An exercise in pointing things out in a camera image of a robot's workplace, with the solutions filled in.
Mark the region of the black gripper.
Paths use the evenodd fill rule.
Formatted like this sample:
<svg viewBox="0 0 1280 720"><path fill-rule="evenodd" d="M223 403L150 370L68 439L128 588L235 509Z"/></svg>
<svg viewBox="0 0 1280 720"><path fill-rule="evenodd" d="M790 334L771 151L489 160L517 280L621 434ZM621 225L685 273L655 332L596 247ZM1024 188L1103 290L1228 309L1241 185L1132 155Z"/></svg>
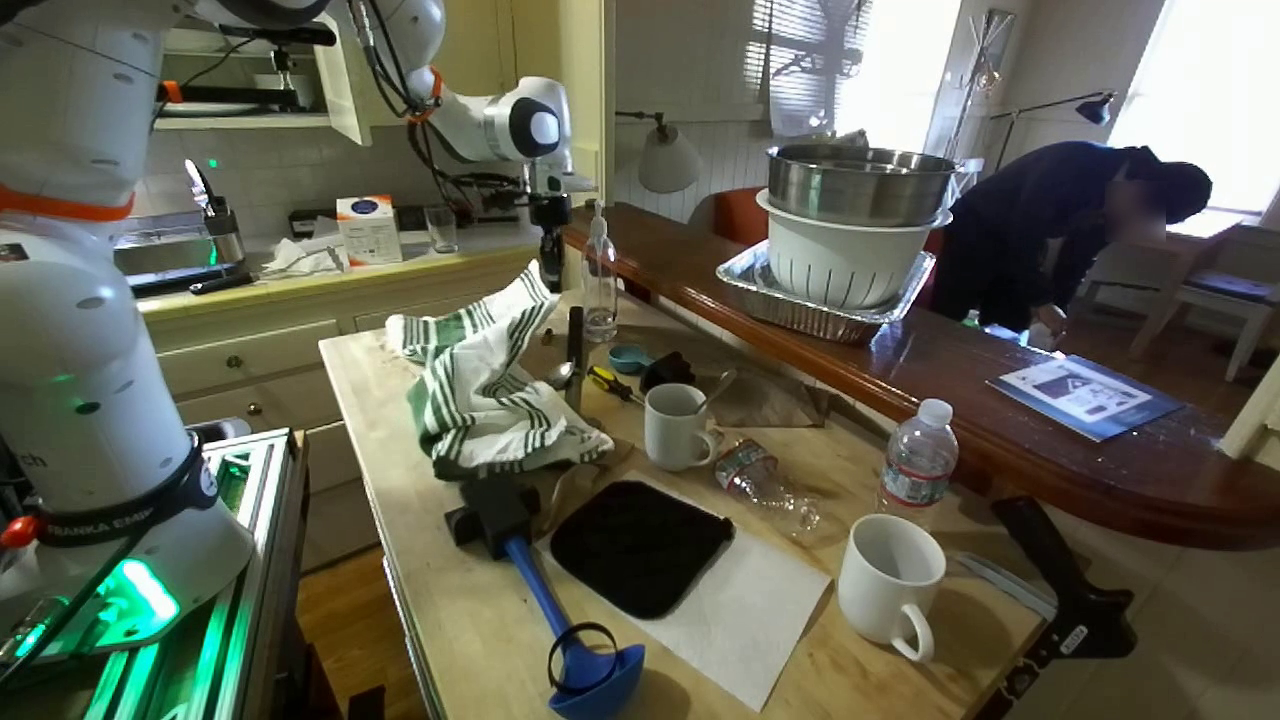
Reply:
<svg viewBox="0 0 1280 720"><path fill-rule="evenodd" d="M564 226L571 216L570 191L556 174L539 174L528 191L528 216L539 226L539 277L552 290L564 288Z"/></svg>

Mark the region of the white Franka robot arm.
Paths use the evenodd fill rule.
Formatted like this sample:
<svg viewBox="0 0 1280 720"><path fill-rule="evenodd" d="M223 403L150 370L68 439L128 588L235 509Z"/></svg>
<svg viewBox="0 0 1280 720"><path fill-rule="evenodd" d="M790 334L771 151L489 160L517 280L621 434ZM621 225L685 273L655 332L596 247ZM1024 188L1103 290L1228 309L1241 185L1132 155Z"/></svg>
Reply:
<svg viewBox="0 0 1280 720"><path fill-rule="evenodd" d="M0 434L35 494L5 554L8 658L150 644L254 554L114 261L182 23L309 35L328 0L5 0Z"/></svg>

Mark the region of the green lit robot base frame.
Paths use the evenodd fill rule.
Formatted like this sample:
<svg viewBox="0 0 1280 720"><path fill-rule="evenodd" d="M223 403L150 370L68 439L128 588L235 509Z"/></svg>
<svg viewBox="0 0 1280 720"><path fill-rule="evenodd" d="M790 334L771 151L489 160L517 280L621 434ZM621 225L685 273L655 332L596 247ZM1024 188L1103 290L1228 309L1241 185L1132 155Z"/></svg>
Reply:
<svg viewBox="0 0 1280 720"><path fill-rule="evenodd" d="M290 430L203 447L249 533L245 566L175 613L140 560L124 560L58 629L68 598L35 606L5 656L41 646L0 687L0 720L272 720L301 572L304 478Z"/></svg>

